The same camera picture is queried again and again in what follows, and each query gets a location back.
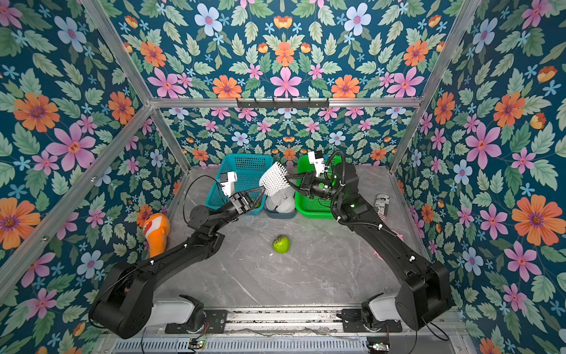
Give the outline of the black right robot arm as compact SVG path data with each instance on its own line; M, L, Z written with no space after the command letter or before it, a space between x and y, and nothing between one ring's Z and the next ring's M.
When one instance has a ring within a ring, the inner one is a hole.
M439 261L430 262L404 243L386 225L358 190L359 177L341 151L325 160L315 154L312 171L288 175L290 186L310 199L327 200L336 221L364 239L387 263L400 289L397 294L377 295L362 305L362 321L401 321L419 331L454 305L449 271Z

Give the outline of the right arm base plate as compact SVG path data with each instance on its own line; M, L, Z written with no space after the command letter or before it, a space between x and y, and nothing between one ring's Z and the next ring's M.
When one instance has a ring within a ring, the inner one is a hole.
M367 308L343 308L337 312L345 333L401 333L402 324L396 320L377 320Z

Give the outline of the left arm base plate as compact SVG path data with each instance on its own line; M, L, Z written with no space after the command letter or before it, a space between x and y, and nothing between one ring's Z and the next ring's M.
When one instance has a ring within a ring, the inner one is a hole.
M168 324L166 334L219 334L223 333L227 324L226 310L197 310L183 324Z

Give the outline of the dark-topped green custard apple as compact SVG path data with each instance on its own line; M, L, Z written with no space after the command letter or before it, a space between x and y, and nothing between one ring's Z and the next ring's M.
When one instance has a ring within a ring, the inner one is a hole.
M290 250L290 246L290 238L285 235L277 236L272 243L274 251L279 254L287 253Z

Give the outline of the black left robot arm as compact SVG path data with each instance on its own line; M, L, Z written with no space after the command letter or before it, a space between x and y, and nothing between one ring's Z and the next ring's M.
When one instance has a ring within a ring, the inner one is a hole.
M256 209L264 194L264 187L256 187L236 192L218 209L194 207L187 221L194 232L184 243L135 264L118 263L109 271L88 320L122 339L153 325L188 322L199 301L190 296L156 300L155 290L185 268L216 254L225 238L220 229Z

